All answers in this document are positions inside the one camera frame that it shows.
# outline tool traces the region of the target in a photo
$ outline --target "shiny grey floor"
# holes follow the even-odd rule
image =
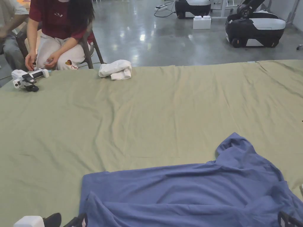
[[[176,14],[155,17],[155,6],[163,3],[163,0],[95,2],[94,33],[104,61],[126,59],[133,66],[167,66],[303,59],[303,50],[296,51],[297,45],[303,43],[303,35],[293,26],[286,28],[276,48],[235,49],[225,38],[225,20],[213,20],[210,30],[193,30],[192,19],[179,20]],[[93,62],[98,61],[94,54]],[[0,78],[9,75],[3,56],[0,65]]]

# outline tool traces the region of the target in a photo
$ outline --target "folded white cloth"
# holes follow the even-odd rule
[[[130,79],[132,77],[132,64],[126,60],[118,60],[111,64],[102,64],[99,69],[99,76],[111,76],[113,81]]]

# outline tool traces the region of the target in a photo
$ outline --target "white box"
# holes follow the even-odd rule
[[[44,221],[40,216],[24,216],[14,224],[14,227],[44,227]]]
[[[211,17],[210,16],[195,16],[193,29],[210,29]]]

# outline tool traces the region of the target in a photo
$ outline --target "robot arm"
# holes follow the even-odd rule
[[[245,0],[237,9],[237,14],[241,17],[249,18],[249,16],[264,2],[265,0]]]

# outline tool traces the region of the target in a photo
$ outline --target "grey pants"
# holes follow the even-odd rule
[[[6,39],[2,42],[2,48],[4,57],[12,70],[21,69],[26,72],[28,71],[25,67],[24,57],[18,47],[16,38],[14,36],[8,35]]]

